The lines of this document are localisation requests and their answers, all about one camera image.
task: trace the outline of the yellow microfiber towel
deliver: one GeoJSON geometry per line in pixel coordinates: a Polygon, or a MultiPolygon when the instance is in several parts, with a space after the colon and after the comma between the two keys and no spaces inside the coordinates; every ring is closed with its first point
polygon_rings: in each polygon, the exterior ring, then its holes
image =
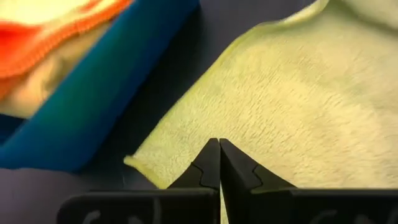
{"type": "Polygon", "coordinates": [[[389,3],[318,0],[254,27],[124,162],[164,188],[218,137],[298,187],[398,187],[398,14],[383,12],[389,3]]]}

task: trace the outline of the towel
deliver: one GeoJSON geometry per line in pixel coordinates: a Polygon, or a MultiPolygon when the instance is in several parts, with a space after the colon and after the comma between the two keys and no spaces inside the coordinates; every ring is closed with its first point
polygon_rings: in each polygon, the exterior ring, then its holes
{"type": "Polygon", "coordinates": [[[0,101],[0,113],[18,118],[32,117],[110,25],[110,21],[100,24],[51,51],[0,101]]]}
{"type": "Polygon", "coordinates": [[[0,42],[2,43],[0,46],[0,100],[23,81],[26,72],[62,41],[110,20],[131,3],[130,0],[82,0],[82,2],[85,3],[75,5],[57,17],[53,15],[51,20],[39,24],[26,24],[21,22],[26,18],[18,19],[21,17],[17,13],[20,11],[18,6],[28,4],[29,0],[1,3],[3,9],[0,11],[2,13],[0,14],[0,42]],[[11,10],[14,10],[16,19],[6,13],[11,10]]]}
{"type": "Polygon", "coordinates": [[[298,187],[398,187],[398,14],[377,13],[389,3],[317,0],[252,28],[124,162],[166,188],[218,137],[298,187]]]}

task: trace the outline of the microfiber cloth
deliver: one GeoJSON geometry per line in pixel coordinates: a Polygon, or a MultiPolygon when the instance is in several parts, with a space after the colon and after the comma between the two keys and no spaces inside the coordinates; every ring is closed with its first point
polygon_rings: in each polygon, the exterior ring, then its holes
{"type": "Polygon", "coordinates": [[[317,0],[252,28],[124,162],[164,188],[218,137],[298,187],[398,187],[392,3],[317,0]]]}
{"type": "Polygon", "coordinates": [[[69,38],[51,51],[0,101],[0,113],[18,118],[32,117],[110,25],[110,21],[102,23],[69,38]]]}
{"type": "MultiPolygon", "coordinates": [[[[42,21],[37,24],[24,22],[27,19],[18,13],[24,11],[22,6],[29,5],[28,0],[1,3],[0,100],[23,81],[26,72],[62,41],[110,20],[131,3],[130,0],[83,0],[84,4],[77,4],[78,1],[72,2],[75,5],[74,7],[69,5],[69,11],[58,16],[49,16],[50,20],[48,21],[42,18],[42,21]],[[15,18],[11,15],[12,10],[14,10],[15,18]]],[[[42,3],[41,6],[44,6],[46,2],[41,0],[36,2],[36,4],[38,3],[42,3]]],[[[32,15],[34,20],[34,13],[31,14],[27,11],[25,13],[32,15]]]]}

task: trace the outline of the dark gray surface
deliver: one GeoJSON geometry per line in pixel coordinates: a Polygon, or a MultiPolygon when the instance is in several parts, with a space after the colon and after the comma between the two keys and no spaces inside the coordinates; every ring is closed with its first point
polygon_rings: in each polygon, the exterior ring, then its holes
{"type": "Polygon", "coordinates": [[[135,152],[166,111],[237,36],[260,22],[287,17],[310,1],[202,0],[201,9],[176,35],[108,140],[81,172],[0,169],[0,223],[53,224],[63,200],[89,189],[154,188],[123,165],[123,157],[135,152]]]}

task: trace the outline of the orange cloth edge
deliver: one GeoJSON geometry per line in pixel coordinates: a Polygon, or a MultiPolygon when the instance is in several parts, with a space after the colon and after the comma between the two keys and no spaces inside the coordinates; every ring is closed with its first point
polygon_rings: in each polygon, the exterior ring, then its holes
{"type": "Polygon", "coordinates": [[[37,62],[42,60],[52,49],[59,45],[63,40],[77,34],[79,32],[85,32],[90,30],[94,26],[110,20],[117,13],[127,8],[131,0],[120,0],[110,5],[105,10],[93,14],[89,18],[81,19],[70,25],[61,28],[50,37],[39,42],[31,52],[34,54],[28,54],[21,59],[14,66],[0,70],[2,78],[0,79],[0,100],[2,100],[15,86],[17,86],[26,75],[29,69],[31,69],[37,62]]]}

